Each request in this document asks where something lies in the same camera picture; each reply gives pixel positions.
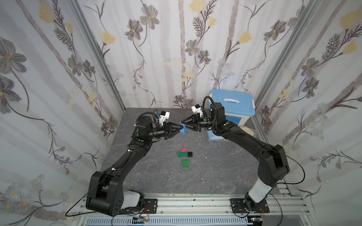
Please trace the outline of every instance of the blue plastic storage box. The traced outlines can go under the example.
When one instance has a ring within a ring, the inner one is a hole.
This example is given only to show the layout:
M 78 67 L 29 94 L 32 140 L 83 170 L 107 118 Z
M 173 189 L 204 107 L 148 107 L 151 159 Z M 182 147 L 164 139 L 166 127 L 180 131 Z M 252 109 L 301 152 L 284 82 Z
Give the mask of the blue plastic storage box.
M 229 90 L 213 89 L 210 93 L 214 102 L 220 102 L 225 108 L 226 119 L 243 126 L 245 122 L 255 115 L 255 103 L 253 96 L 249 93 L 241 93 Z M 209 131 L 209 140 L 222 140 Z

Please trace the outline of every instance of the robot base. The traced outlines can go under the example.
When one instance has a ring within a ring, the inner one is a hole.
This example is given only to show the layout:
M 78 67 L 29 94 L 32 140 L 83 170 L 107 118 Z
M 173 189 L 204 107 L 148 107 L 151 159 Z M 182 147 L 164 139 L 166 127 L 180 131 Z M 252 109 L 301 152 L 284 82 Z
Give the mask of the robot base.
M 230 199 L 231 209 L 233 213 L 248 213 L 244 206 L 244 199 Z M 264 213 L 270 213 L 269 207 L 264 199 L 261 202 L 260 208 L 264 211 Z

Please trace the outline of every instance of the aluminum frame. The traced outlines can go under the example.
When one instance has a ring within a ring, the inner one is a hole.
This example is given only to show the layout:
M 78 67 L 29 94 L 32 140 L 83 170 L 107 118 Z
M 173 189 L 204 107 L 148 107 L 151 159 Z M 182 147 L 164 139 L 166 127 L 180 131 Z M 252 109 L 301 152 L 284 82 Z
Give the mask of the aluminum frame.
M 300 196 L 274 195 L 281 205 L 283 216 L 299 216 L 303 222 L 314 226 L 315 223 L 311 214 Z M 244 195 L 218 195 L 218 194 L 162 194 L 162 193 L 145 193 L 146 199 L 157 199 L 157 212 L 150 217 L 174 216 L 235 216 L 232 213 L 230 199 L 244 198 Z M 86 198 L 83 199 L 79 213 L 88 212 L 85 208 Z M 270 213 L 266 216 L 279 216 L 281 210 L 273 196 L 268 195 L 266 198 Z M 109 217 L 101 213 L 90 213 L 82 215 L 78 225 L 85 226 L 89 217 Z

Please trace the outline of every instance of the blue block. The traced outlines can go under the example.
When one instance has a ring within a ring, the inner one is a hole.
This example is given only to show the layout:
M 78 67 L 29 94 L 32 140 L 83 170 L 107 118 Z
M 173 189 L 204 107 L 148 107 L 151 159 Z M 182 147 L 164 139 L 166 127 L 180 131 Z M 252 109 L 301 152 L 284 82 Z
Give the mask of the blue block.
M 180 123 L 184 128 L 180 130 L 181 134 L 186 134 L 186 126 L 182 123 Z

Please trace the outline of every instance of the white handle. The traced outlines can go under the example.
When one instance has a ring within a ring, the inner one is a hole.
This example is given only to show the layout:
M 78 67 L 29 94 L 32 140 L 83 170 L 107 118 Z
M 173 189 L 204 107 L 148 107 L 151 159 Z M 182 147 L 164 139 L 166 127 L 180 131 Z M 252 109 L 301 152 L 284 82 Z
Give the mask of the white handle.
M 224 101 L 232 101 L 232 102 L 235 102 L 235 103 L 240 103 L 240 101 L 238 101 L 238 100 L 234 100 L 234 99 L 224 99 Z

